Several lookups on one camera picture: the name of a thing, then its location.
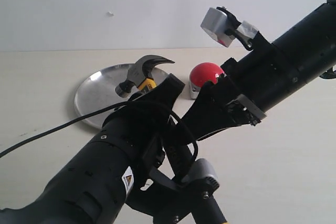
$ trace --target cable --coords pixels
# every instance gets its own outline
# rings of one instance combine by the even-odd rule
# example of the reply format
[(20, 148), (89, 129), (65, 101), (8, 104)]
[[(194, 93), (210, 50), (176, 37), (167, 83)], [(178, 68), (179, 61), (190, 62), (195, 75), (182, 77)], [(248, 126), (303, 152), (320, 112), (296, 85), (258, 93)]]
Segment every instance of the cable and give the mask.
[(189, 167), (191, 167), (191, 165), (195, 162), (196, 158), (197, 158), (197, 155), (198, 155), (198, 145), (197, 145), (197, 142), (195, 140), (195, 138), (193, 137), (193, 134), (191, 133), (190, 129), (185, 125), (185, 123), (182, 121), (182, 119), (172, 110), (170, 109), (169, 107), (167, 107), (166, 105), (162, 104), (162, 103), (159, 103), (159, 102), (153, 102), (153, 101), (125, 101), (125, 102), (119, 102), (119, 103), (116, 103), (116, 104), (113, 104), (111, 106), (108, 106), (106, 108), (103, 108), (103, 109), (100, 109), (100, 110), (97, 110), (97, 111), (94, 111), (92, 113), (89, 113), (89, 114), (86, 114), (86, 115), (83, 115), (83, 116), (80, 116), (76, 119), (73, 119), (65, 124), (62, 124), (58, 127), (55, 127), (53, 129), (50, 129), (48, 131), (45, 131), (45, 132), (42, 132), (38, 135), (35, 135), (35, 136), (32, 136), (26, 140), (23, 140), (11, 147), (9, 147), (8, 149), (2, 151), (0, 153), (0, 158), (2, 158), (3, 156), (7, 155), (8, 153), (18, 149), (19, 147), (25, 145), (25, 144), (28, 144), (34, 140), (37, 140), (41, 137), (44, 137), (46, 135), (49, 135), (51, 133), (54, 133), (56, 131), (59, 131), (59, 130), (62, 130), (72, 124), (75, 124), (79, 121), (82, 121), (86, 118), (90, 118), (92, 116), (95, 116), (95, 115), (98, 115), (98, 114), (101, 114), (101, 113), (104, 113), (104, 112), (107, 112), (109, 110), (112, 110), (112, 109), (115, 109), (117, 107), (120, 107), (120, 106), (125, 106), (125, 105), (137, 105), (137, 104), (143, 104), (143, 105), (155, 105), (155, 106), (158, 106), (158, 107), (161, 107), (163, 110), (165, 110), (167, 113), (169, 113), (172, 117), (174, 117), (178, 123), (180, 123), (186, 133), (186, 136), (190, 139), (190, 141), (193, 143), (193, 147), (194, 147), (194, 153), (193, 153), (193, 157), (191, 159), (191, 163), (189, 165)]

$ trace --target metal plate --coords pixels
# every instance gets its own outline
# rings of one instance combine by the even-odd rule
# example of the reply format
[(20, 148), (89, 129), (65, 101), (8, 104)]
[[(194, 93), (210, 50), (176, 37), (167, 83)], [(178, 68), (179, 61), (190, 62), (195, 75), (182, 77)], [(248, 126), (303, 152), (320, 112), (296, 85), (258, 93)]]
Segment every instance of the metal plate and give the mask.
[[(122, 98), (115, 92), (116, 86), (126, 80), (127, 72), (132, 64), (120, 64), (104, 68), (88, 77), (78, 88), (75, 95), (75, 111), (79, 116), (86, 115), (96, 110), (103, 109), (117, 102), (123, 102), (128, 98)], [(166, 72), (159, 68), (154, 68), (152, 76), (157, 85), (164, 81), (168, 76)], [(133, 87), (132, 94), (138, 89)], [(106, 117), (111, 113), (93, 116), (83, 120), (90, 126), (101, 129)]]

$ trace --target warning label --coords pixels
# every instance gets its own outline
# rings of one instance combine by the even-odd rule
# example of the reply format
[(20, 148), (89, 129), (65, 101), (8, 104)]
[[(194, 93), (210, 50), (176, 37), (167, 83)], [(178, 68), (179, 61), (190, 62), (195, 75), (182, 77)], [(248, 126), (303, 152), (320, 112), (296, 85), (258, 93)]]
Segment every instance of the warning label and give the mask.
[(122, 175), (122, 181), (125, 185), (125, 190), (126, 190), (126, 194), (128, 195), (129, 192), (131, 191), (133, 184), (134, 184), (134, 176), (133, 176), (133, 171), (131, 169), (131, 167), (128, 167), (124, 173), (124, 175)]

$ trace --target hammer head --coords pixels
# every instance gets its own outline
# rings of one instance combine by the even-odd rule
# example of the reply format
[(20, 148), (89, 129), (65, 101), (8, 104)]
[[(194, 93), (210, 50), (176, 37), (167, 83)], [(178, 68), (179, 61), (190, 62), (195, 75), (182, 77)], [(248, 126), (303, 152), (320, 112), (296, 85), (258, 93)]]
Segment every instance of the hammer head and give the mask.
[(116, 87), (116, 93), (121, 97), (127, 97), (133, 86), (140, 86), (147, 78), (153, 79), (152, 70), (156, 65), (163, 63), (175, 63), (158, 55), (145, 55), (141, 57), (128, 70), (127, 78)]

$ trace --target hammer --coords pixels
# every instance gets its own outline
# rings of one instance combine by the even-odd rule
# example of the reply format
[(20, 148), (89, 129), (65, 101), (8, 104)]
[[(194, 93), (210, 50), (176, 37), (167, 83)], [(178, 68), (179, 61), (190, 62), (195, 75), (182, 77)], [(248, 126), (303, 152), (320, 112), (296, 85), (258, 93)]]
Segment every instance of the hammer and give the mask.
[(156, 87), (152, 77), (152, 70), (156, 65), (163, 63), (175, 63), (158, 55), (145, 55), (140, 58), (127, 72), (126, 81), (116, 86), (116, 93), (120, 97), (127, 97), (136, 86), (142, 92), (149, 92)]

